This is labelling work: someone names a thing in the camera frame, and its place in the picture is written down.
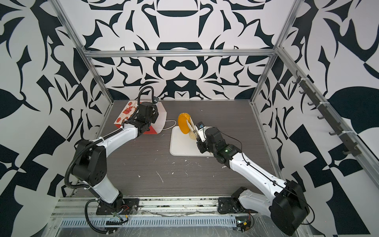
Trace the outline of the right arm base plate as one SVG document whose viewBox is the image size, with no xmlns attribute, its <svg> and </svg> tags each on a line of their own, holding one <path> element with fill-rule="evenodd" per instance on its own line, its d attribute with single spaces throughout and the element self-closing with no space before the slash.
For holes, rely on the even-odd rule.
<svg viewBox="0 0 379 237">
<path fill-rule="evenodd" d="M 217 211 L 220 214 L 257 213 L 251 209 L 245 209 L 236 198 L 219 197 Z"/>
</svg>

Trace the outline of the red white paper bag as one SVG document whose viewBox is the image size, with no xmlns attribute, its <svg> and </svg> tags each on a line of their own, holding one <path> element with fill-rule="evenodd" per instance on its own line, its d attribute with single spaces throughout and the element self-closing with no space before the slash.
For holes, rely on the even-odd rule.
<svg viewBox="0 0 379 237">
<path fill-rule="evenodd" d="M 173 128 L 164 128 L 167 124 L 167 112 L 161 102 L 155 103 L 148 101 L 129 101 L 115 121 L 117 128 L 124 129 L 127 124 L 135 125 L 138 128 L 138 134 L 159 134 L 163 130 Z"/>
</svg>

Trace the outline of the yellow oval fake bread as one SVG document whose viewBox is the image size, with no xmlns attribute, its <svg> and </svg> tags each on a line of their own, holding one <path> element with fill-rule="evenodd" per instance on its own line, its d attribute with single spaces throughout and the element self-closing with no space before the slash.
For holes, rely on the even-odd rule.
<svg viewBox="0 0 379 237">
<path fill-rule="evenodd" d="M 179 129 L 181 130 L 181 132 L 183 134 L 188 134 L 190 131 L 190 129 L 188 128 L 187 123 L 186 123 L 186 121 L 190 120 L 190 118 L 191 117 L 188 113 L 181 113 L 178 116 L 178 126 L 179 126 Z"/>
</svg>

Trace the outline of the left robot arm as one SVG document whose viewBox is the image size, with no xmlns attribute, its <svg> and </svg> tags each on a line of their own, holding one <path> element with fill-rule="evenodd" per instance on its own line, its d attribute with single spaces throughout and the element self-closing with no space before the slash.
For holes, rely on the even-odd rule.
<svg viewBox="0 0 379 237">
<path fill-rule="evenodd" d="M 93 141 L 81 140 L 65 173 L 66 187 L 88 189 L 101 204 L 119 212 L 123 195 L 107 176 L 107 158 L 125 143 L 147 132 L 158 116 L 155 102 L 141 102 L 119 129 Z"/>
</svg>

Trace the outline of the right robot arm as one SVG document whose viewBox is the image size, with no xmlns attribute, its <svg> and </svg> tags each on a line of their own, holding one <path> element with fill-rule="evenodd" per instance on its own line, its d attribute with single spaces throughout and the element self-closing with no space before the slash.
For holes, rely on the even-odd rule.
<svg viewBox="0 0 379 237">
<path fill-rule="evenodd" d="M 201 153 L 209 152 L 216 160 L 246 178 L 262 194 L 240 188 L 235 199 L 246 210 L 256 211 L 271 218 L 276 227 L 291 236 L 304 224 L 312 212 L 301 186 L 295 181 L 282 180 L 254 163 L 244 154 L 242 147 L 228 144 L 226 134 L 216 127 L 194 124 L 191 117 L 179 122 L 183 134 L 192 132 Z"/>
</svg>

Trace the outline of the white steamed bun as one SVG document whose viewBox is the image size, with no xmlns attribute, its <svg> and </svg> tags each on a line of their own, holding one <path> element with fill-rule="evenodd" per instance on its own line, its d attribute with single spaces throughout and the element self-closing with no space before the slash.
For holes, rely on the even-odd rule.
<svg viewBox="0 0 379 237">
<path fill-rule="evenodd" d="M 196 135 L 196 133 L 194 133 L 194 132 L 192 132 L 192 131 L 189 132 L 189 137 L 190 137 L 190 139 L 192 139 L 192 140 L 196 140 L 196 139 L 197 139 L 197 135 Z"/>
</svg>

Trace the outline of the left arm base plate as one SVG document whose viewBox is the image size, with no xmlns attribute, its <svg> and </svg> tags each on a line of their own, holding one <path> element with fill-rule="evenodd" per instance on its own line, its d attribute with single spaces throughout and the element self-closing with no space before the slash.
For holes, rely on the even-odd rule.
<svg viewBox="0 0 379 237">
<path fill-rule="evenodd" d="M 119 198 L 114 203 L 109 204 L 101 200 L 98 204 L 96 214 L 111 215 L 115 212 L 119 215 L 133 214 L 138 211 L 139 201 L 139 198 Z"/>
</svg>

